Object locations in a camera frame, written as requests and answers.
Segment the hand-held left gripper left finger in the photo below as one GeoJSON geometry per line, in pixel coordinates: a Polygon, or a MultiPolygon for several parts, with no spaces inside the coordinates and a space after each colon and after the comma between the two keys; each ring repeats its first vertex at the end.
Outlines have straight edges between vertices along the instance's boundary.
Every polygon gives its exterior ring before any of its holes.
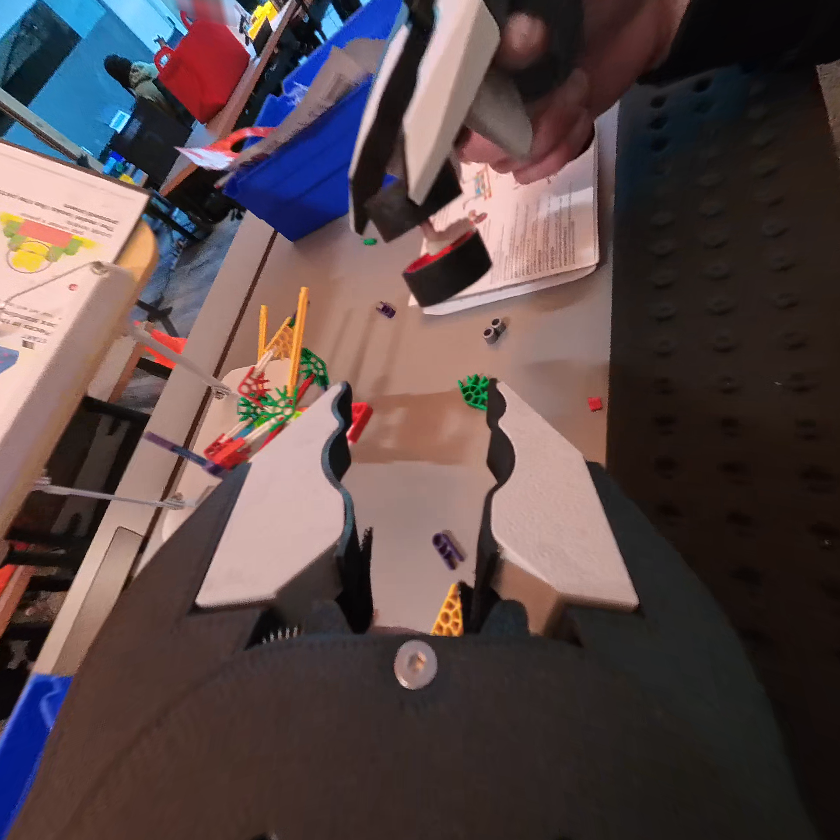
{"type": "Polygon", "coordinates": [[[371,628],[373,529],[359,533],[343,484],[352,402],[350,383],[332,385],[247,463],[198,608],[267,606],[293,627],[316,602],[336,602],[352,632],[371,628]]]}

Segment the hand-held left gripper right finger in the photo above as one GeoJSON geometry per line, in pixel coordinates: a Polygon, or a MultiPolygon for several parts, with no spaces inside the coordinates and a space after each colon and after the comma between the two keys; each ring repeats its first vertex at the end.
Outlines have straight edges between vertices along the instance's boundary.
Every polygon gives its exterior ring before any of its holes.
{"type": "Polygon", "coordinates": [[[476,577],[465,631],[519,603],[531,634],[552,634],[569,606],[633,613],[639,596],[589,465],[507,383],[490,379],[487,467],[476,577]]]}

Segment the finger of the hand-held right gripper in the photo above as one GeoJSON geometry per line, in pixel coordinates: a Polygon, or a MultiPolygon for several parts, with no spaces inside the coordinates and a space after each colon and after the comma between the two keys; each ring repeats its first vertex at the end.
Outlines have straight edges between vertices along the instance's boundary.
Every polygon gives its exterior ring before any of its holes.
{"type": "Polygon", "coordinates": [[[416,205],[447,161],[501,39],[483,1],[435,2],[433,24],[402,121],[406,190],[416,205]]]}
{"type": "Polygon", "coordinates": [[[427,28],[399,27],[371,85],[349,169],[350,225],[357,235],[369,223],[366,204],[382,188],[427,42],[427,28]]]}

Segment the colourful construction toy model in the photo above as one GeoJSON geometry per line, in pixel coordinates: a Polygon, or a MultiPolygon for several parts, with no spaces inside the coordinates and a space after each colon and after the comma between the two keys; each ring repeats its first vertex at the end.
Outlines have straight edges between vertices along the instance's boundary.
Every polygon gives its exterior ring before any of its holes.
{"type": "Polygon", "coordinates": [[[325,361],[305,345],[297,313],[270,331],[269,310],[259,308],[257,356],[233,369],[214,397],[196,440],[207,473],[224,474],[252,459],[308,409],[307,393],[319,396],[331,384],[325,361]]]}

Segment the white axle rod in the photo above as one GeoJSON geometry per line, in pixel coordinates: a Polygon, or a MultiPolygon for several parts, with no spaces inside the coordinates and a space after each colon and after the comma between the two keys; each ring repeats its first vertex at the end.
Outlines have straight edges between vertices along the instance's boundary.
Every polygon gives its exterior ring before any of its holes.
{"type": "Polygon", "coordinates": [[[432,220],[428,219],[421,224],[421,228],[425,239],[425,255],[435,257],[462,237],[471,235],[475,226],[466,217],[442,228],[436,228],[432,220]]]}

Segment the blue plastic bin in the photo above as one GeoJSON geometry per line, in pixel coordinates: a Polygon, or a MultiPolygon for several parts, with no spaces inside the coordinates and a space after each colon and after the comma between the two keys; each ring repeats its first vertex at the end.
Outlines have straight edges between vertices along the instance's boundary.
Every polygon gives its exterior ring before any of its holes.
{"type": "Polygon", "coordinates": [[[71,681],[71,676],[32,675],[7,721],[1,737],[1,838],[34,782],[71,681]]]}
{"type": "Polygon", "coordinates": [[[269,63],[254,101],[248,106],[244,125],[277,126],[304,99],[335,49],[343,49],[357,39],[387,39],[402,6],[398,1],[364,3],[331,37],[307,55],[302,53],[302,42],[293,36],[285,41],[282,36],[277,57],[269,63]]]}
{"type": "Polygon", "coordinates": [[[349,169],[372,85],[367,77],[267,158],[236,171],[224,194],[290,242],[349,212],[349,169]]]}

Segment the person's right forearm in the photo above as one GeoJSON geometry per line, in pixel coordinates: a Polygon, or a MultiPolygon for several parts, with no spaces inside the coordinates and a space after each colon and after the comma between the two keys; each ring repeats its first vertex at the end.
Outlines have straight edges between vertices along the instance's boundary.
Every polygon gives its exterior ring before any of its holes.
{"type": "Polygon", "coordinates": [[[665,57],[637,81],[666,84],[732,65],[797,70],[838,58],[838,1],[692,1],[665,57]]]}

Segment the person's right hand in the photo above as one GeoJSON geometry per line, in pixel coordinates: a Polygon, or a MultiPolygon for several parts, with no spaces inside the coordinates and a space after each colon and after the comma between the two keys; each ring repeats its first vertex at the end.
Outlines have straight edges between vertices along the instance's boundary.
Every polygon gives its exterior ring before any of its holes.
{"type": "Polygon", "coordinates": [[[594,136],[595,119],[635,80],[665,60],[688,1],[583,2],[583,46],[568,79],[529,107],[530,152],[509,155],[476,132],[458,141],[462,162],[513,174],[520,184],[539,181],[576,159],[594,136]]]}

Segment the white instruction booklet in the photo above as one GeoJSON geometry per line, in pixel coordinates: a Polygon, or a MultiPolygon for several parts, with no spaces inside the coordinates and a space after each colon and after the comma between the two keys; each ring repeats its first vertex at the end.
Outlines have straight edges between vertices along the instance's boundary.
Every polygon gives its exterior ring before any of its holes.
{"type": "Polygon", "coordinates": [[[461,197],[433,217],[436,228],[476,224],[492,268],[454,298],[423,309],[444,316],[555,287],[600,261],[598,139],[559,173],[521,185],[486,164],[460,166],[461,197]]]}

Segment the yellow fan connector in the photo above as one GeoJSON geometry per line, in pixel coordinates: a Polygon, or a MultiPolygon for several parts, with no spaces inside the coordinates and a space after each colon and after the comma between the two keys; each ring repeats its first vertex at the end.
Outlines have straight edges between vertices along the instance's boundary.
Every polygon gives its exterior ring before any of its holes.
{"type": "Polygon", "coordinates": [[[449,586],[430,634],[437,637],[461,637],[465,632],[463,603],[459,583],[449,586]]]}

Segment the red container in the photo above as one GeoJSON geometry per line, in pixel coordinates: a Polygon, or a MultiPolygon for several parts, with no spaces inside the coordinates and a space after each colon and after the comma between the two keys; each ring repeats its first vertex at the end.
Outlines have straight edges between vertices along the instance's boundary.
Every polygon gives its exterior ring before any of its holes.
{"type": "Polygon", "coordinates": [[[206,124],[226,106],[251,55],[231,29],[210,20],[192,21],[177,47],[154,56],[158,80],[195,121],[206,124]]]}

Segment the orange block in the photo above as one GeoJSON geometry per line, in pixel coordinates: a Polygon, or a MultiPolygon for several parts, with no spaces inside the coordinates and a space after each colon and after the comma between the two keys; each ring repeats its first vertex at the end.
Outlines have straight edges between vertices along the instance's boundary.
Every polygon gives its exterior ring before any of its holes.
{"type": "MultiPolygon", "coordinates": [[[[170,335],[166,331],[155,329],[148,322],[135,320],[133,323],[136,327],[141,328],[143,331],[147,332],[155,341],[168,348],[174,354],[180,355],[183,352],[187,342],[186,338],[176,337],[170,335]]],[[[158,350],[152,348],[148,344],[145,344],[143,346],[142,355],[145,358],[148,358],[149,360],[154,362],[155,364],[158,364],[168,370],[173,370],[175,367],[175,363],[173,360],[161,354],[158,350]]]]}

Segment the black perforated chair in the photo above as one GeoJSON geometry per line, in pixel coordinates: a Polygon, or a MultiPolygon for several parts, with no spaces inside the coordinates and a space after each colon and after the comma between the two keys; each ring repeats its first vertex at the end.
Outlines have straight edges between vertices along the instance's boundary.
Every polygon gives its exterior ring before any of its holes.
{"type": "Polygon", "coordinates": [[[618,119],[607,466],[775,702],[838,715],[838,164],[815,70],[636,87],[618,119]]]}

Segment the white document stand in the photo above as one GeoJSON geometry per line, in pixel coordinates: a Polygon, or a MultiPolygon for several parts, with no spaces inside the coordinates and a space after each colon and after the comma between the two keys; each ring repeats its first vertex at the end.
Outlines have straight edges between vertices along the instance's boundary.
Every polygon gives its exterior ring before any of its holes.
{"type": "Polygon", "coordinates": [[[88,386],[118,338],[129,335],[189,372],[216,399],[231,388],[184,353],[174,352],[130,318],[158,250],[146,223],[138,223],[116,262],[89,261],[57,279],[83,280],[80,302],[29,361],[2,373],[1,536],[7,536],[27,496],[88,386]]]}

